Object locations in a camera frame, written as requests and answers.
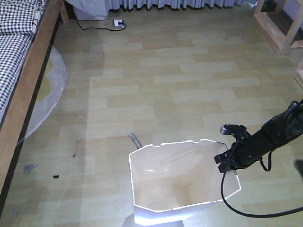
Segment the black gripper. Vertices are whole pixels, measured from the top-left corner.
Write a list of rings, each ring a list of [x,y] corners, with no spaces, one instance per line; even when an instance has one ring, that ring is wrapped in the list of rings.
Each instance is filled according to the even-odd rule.
[[[262,168],[267,171],[267,167],[262,161],[262,156],[267,153],[267,144],[256,139],[245,139],[242,143],[236,141],[226,152],[214,157],[216,164],[219,164],[220,173],[231,170],[245,169],[259,161]]]

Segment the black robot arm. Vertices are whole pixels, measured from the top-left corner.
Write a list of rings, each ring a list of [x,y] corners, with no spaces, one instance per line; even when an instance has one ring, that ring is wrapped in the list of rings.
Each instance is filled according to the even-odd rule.
[[[236,139],[229,150],[214,157],[220,173],[247,168],[266,153],[302,135],[303,103],[292,101],[287,110],[274,116],[252,135],[245,126],[238,124],[224,124],[220,133]]]

